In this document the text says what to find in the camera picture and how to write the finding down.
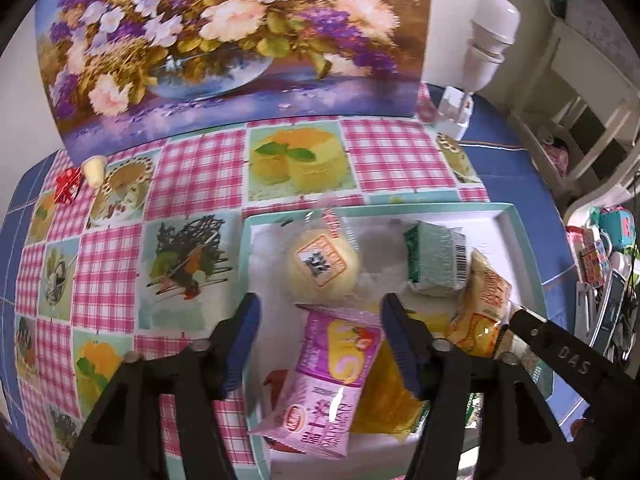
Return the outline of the yellow jelly pack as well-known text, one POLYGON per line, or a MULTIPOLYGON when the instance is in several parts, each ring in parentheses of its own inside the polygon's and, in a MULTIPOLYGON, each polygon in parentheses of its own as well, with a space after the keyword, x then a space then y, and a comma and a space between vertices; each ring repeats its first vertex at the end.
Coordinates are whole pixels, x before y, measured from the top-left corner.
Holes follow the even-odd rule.
POLYGON ((350 431, 386 434, 405 442, 426 411, 425 403, 405 387, 393 351, 384 341, 364 383, 350 431))

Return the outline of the purple swiss roll pack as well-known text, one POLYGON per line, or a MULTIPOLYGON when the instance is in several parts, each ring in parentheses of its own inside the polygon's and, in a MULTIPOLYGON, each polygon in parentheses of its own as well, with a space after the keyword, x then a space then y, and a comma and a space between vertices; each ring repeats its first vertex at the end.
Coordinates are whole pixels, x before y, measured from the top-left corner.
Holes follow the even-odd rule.
POLYGON ((299 453, 340 460, 384 334, 378 316, 305 306, 298 357, 276 405, 252 431, 299 453))

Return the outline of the white lamp bulb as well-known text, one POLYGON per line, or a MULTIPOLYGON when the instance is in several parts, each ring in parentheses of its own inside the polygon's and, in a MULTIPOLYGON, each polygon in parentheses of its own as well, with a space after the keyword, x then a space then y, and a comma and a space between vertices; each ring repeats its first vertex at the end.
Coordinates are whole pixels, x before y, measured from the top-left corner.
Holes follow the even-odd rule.
POLYGON ((462 68, 461 87, 466 93, 479 92, 492 81, 520 23, 521 13, 509 0, 478 0, 462 68))

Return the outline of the red Kiss candy pack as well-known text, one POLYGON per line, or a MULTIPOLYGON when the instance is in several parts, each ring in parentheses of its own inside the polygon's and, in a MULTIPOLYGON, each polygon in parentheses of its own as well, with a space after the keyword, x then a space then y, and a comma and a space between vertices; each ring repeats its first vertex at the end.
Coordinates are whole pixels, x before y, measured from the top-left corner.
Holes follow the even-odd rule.
POLYGON ((73 203, 84 182, 84 175, 80 168, 66 168, 55 179, 54 201, 57 204, 73 203))

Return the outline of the white power adapter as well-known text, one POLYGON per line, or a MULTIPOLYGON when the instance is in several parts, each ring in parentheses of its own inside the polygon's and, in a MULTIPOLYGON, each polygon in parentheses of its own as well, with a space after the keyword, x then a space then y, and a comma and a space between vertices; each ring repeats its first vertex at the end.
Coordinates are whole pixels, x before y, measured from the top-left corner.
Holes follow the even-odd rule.
POLYGON ((460 141, 469 128, 473 110, 472 93, 447 86, 442 92, 433 127, 438 133, 460 141))

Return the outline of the light green wafer pack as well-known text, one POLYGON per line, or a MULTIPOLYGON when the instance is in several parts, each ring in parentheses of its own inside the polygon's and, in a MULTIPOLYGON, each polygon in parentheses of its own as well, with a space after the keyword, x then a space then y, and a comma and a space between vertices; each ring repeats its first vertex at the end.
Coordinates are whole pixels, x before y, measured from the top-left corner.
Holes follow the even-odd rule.
POLYGON ((408 250, 408 284, 431 297, 457 295, 469 274, 466 237, 460 228, 418 221, 404 233, 408 250))

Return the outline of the pink checkered tablecloth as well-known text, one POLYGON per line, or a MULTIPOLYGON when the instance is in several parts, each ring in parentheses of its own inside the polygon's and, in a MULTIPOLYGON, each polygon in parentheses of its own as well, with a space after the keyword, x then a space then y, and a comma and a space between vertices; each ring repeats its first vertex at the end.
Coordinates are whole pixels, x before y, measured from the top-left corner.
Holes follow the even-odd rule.
POLYGON ((554 324, 575 322, 577 270, 554 200, 498 110, 477 99, 461 140, 460 177, 433 128, 442 90, 424 87, 416 117, 322 116, 349 167, 342 190, 259 198, 250 151, 271 133, 309 126, 269 119, 186 133, 111 156, 109 174, 141 164, 150 176, 131 210, 99 210, 83 186, 69 204, 55 181, 58 151, 27 171, 1 225, 2 417, 47 478, 70 450, 126 352, 171 356, 208 335, 258 272, 284 278, 290 241, 314 208, 332 207, 356 238, 365 302, 392 290, 426 316, 453 299, 408 287, 404 234, 416 220, 462 229, 512 286, 511 298, 554 324))

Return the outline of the round bread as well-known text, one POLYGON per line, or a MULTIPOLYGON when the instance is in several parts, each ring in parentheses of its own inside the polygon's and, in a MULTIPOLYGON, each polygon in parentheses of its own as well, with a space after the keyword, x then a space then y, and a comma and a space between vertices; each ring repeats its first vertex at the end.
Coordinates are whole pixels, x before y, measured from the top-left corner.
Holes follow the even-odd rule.
POLYGON ((339 304, 357 288, 360 257, 333 208, 311 211, 286 254, 286 281, 299 304, 339 304))

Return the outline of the orange bread pack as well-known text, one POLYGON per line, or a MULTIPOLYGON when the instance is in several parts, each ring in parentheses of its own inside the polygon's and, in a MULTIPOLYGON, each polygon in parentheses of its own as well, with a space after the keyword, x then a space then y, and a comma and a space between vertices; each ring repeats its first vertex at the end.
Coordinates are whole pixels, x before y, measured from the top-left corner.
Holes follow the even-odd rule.
POLYGON ((469 356, 490 358, 506 316, 512 285, 488 259, 472 250, 468 282, 447 330, 447 339, 469 356))

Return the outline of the clutter of colourful items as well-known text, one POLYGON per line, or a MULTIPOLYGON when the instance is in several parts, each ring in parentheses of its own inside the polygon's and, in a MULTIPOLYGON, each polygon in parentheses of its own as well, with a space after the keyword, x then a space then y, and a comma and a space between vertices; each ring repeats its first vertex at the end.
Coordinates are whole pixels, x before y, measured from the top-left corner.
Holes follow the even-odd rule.
POLYGON ((576 337, 620 367, 638 338, 639 229, 623 206, 585 206, 565 216, 574 258, 576 337))

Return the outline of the white shelf unit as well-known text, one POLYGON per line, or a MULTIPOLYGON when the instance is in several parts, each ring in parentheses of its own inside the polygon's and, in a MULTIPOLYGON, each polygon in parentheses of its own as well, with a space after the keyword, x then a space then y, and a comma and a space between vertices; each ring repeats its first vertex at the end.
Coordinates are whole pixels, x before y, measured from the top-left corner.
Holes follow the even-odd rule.
POLYGON ((574 29, 556 21, 533 75, 521 86, 508 121, 529 151, 564 222, 576 224, 592 206, 613 206, 634 196, 630 187, 639 170, 639 89, 602 52, 574 29), (529 101, 542 78, 555 73, 572 96, 552 116, 533 113, 529 101), (587 110, 604 131, 582 150, 570 128, 587 110), (570 163, 560 174, 544 150, 542 137, 559 136, 570 163))

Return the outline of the yellow pudding cup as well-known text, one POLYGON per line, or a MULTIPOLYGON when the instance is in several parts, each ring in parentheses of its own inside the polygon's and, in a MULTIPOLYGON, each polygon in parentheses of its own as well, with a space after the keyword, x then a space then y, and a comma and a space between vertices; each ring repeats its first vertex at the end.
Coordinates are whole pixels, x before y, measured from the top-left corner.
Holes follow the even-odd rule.
POLYGON ((94 155, 81 164, 81 171, 90 188, 99 188, 105 180, 107 159, 103 155, 94 155))

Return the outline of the white teal tray box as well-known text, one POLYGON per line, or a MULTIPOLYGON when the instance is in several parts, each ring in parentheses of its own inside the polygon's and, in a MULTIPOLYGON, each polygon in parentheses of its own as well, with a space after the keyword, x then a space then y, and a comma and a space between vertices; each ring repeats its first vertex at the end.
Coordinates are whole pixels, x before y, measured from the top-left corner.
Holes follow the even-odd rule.
MULTIPOLYGON (((547 314, 533 248, 512 204, 374 205, 345 207, 339 213, 366 253, 367 268, 404 263, 404 233, 414 222, 462 229, 471 245, 513 285, 513 297, 533 308, 536 315, 547 314)), ((304 314, 288 299, 288 285, 276 258, 286 252, 285 229, 297 226, 303 218, 299 211, 258 214, 248 218, 243 228, 239 286, 242 292, 257 294, 262 302, 260 326, 243 380, 248 429, 255 429, 270 411, 262 380, 273 368, 293 364, 302 348, 304 314)), ((498 361, 471 358, 410 315, 451 313, 454 300, 416 295, 406 283, 391 276, 378 285, 374 299, 376 307, 367 317, 382 328, 395 362, 409 375, 410 390, 431 403, 421 433, 404 443, 382 434, 356 436, 350 439, 344 458, 276 452, 263 437, 251 434, 256 478, 456 478, 464 447, 479 441, 464 426, 473 370, 487 367, 492 385, 506 394, 511 394, 513 383, 524 376, 524 368, 514 356, 498 361)))

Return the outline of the red snack pack white label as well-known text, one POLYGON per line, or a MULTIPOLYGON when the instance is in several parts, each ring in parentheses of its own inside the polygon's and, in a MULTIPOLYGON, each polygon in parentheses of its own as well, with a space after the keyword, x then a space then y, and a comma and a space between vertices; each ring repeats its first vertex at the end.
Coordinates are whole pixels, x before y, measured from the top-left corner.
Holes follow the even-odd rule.
MULTIPOLYGON (((287 370, 273 370, 267 375, 264 382, 262 383, 264 386, 270 389, 270 403, 273 410, 276 408, 277 402, 280 398, 286 376, 288 376, 287 370)), ((297 451, 295 448, 290 448, 289 446, 270 438, 265 438, 265 440, 272 450, 283 453, 299 454, 299 451, 297 451)))

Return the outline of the flower painting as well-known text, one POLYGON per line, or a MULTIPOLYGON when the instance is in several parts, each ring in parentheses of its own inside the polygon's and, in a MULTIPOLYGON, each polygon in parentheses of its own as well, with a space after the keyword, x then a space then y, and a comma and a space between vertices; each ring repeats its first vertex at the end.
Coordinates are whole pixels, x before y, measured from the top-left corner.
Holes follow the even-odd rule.
POLYGON ((271 118, 410 116, 431 0, 38 0, 73 162, 271 118))

